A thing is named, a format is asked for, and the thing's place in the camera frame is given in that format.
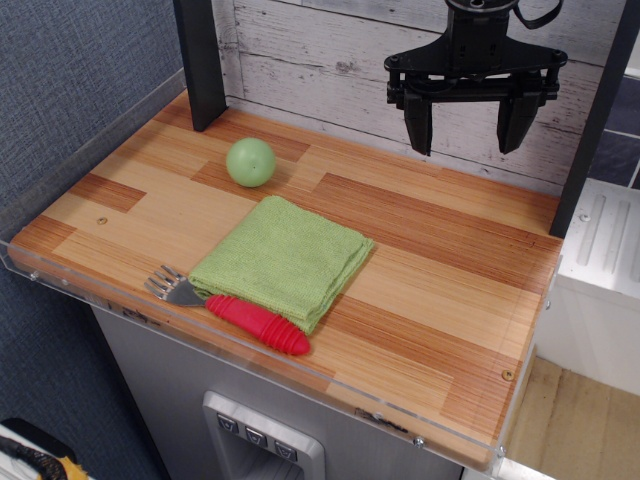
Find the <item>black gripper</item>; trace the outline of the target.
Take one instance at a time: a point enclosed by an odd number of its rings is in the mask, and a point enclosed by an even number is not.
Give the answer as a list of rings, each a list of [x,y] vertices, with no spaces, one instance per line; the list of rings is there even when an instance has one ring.
[[[404,104],[412,148],[431,155],[432,103],[500,101],[499,150],[517,150],[540,106],[557,98],[559,71],[567,54],[508,36],[515,16],[529,30],[553,21],[559,2],[537,19],[523,17],[517,1],[448,1],[445,32],[435,41],[393,54],[384,61],[389,74],[387,102]]]

